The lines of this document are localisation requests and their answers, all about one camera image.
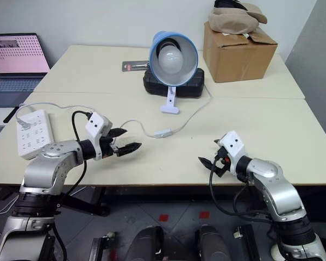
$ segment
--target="electrical outlet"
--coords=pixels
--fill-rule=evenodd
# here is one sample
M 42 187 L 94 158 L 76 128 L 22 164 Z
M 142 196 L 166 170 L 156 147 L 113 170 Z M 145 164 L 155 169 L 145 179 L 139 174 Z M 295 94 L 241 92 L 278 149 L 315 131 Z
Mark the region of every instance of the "electrical outlet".
M 29 123 L 30 128 L 24 129 L 16 123 L 18 155 L 24 159 L 32 159 L 40 153 L 44 145 L 54 142 L 51 123 L 44 110 L 25 114 L 20 119 Z

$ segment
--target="red floor marker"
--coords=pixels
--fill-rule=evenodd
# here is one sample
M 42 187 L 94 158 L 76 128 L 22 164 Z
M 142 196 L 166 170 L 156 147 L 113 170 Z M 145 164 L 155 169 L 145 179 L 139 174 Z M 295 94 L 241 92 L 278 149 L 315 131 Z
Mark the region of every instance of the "red floor marker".
M 169 215 L 160 215 L 158 221 L 159 222 L 167 222 L 169 219 Z
M 199 219 L 208 219 L 210 217 L 209 211 L 201 211 L 199 212 Z

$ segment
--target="laptop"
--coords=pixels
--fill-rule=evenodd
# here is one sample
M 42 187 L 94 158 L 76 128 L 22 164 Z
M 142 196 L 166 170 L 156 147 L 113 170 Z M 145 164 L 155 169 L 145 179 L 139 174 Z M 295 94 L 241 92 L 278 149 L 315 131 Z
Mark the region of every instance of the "laptop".
M 0 34 L 0 107 L 19 106 L 48 72 L 37 34 Z

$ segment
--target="beige cloth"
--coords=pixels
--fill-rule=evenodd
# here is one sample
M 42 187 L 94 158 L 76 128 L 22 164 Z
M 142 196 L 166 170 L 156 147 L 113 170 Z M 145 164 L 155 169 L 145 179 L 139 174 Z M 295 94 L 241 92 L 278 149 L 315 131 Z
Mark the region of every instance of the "beige cloth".
M 267 17 L 261 9 L 254 4 L 242 3 L 247 9 L 240 8 L 216 8 L 209 15 L 209 23 L 212 30 L 228 34 L 250 33 L 260 23 L 267 23 Z

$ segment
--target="light bulb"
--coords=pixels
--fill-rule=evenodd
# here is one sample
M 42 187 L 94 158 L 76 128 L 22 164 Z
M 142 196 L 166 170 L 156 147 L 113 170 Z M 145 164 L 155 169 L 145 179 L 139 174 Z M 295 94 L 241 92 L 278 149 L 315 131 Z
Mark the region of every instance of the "light bulb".
M 159 66 L 165 73 L 176 74 L 181 71 L 184 64 L 184 58 L 179 49 L 175 46 L 165 46 L 158 55 Z

